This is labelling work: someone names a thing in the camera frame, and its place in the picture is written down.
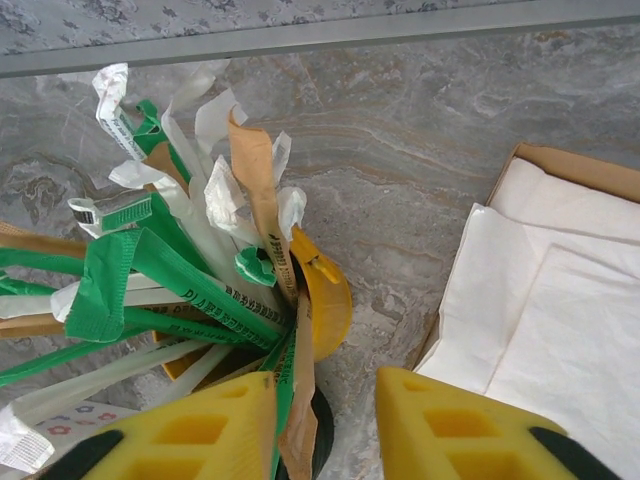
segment brown paper straw wrapper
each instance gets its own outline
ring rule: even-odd
[[[180,187],[182,187],[182,190],[184,190],[184,192],[189,195],[189,185],[187,184],[187,181],[182,178],[182,175],[180,175],[180,172],[178,172],[178,169],[171,161],[171,153],[169,152],[168,142],[162,142],[156,145],[155,148],[151,151],[151,155],[149,155],[145,159],[144,163],[146,165],[149,165],[150,167],[155,168],[156,170],[160,170],[161,172],[169,175],[176,182],[178,182]],[[148,192],[156,191],[155,187],[152,184],[145,185],[144,188]]]
[[[64,324],[50,313],[22,315],[0,321],[0,338],[23,338],[40,335],[63,335]]]
[[[84,258],[87,253],[86,243],[38,235],[5,222],[0,222],[0,247],[22,248],[33,252],[75,258]]]
[[[278,224],[271,139],[261,128],[246,128],[236,124],[233,110],[229,112],[228,125],[231,170],[247,191],[258,233],[276,270],[278,287],[287,302],[295,306],[298,288],[289,253],[289,242]]]
[[[306,290],[298,297],[298,326],[294,357],[294,395],[289,418],[278,437],[278,448],[291,480],[311,480],[318,420],[311,408],[315,392],[311,302]]]

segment marble veining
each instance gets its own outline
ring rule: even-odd
[[[233,60],[209,96],[233,87],[254,125],[293,138],[283,182],[309,198],[304,228],[346,273],[354,323],[317,367],[336,417],[323,479],[381,479],[375,371],[415,360],[465,219],[518,141],[640,168],[640,27],[413,43]],[[195,64],[133,69],[125,108],[162,109]],[[98,127],[93,72],[0,81],[0,212],[20,227],[83,238],[66,200],[133,198],[107,180],[126,154]],[[186,132],[194,109],[178,115]],[[225,142],[215,154],[227,153]],[[69,279],[18,270],[60,286]],[[135,339],[0,389],[2,404],[92,370]],[[6,368],[68,341],[4,341]],[[168,380],[155,369],[94,400],[141,407]]]

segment white napkin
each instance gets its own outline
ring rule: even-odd
[[[640,205],[548,175],[520,158],[509,164],[490,207],[522,223],[640,241]]]
[[[640,478],[640,281],[551,247],[487,396],[543,415]]]
[[[485,393],[554,244],[640,273],[640,246],[522,225],[474,205],[440,306],[440,340],[418,373]]]

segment barcode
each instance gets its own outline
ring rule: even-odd
[[[5,465],[20,468],[22,463],[37,469],[42,465],[42,455],[48,448],[46,439],[30,432],[11,450],[9,458],[5,459],[8,460]]]
[[[73,210],[73,217],[79,222],[84,224],[93,225],[95,223],[93,212],[88,210]]]

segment patterned wall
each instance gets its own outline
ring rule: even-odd
[[[0,54],[508,1],[0,0]]]

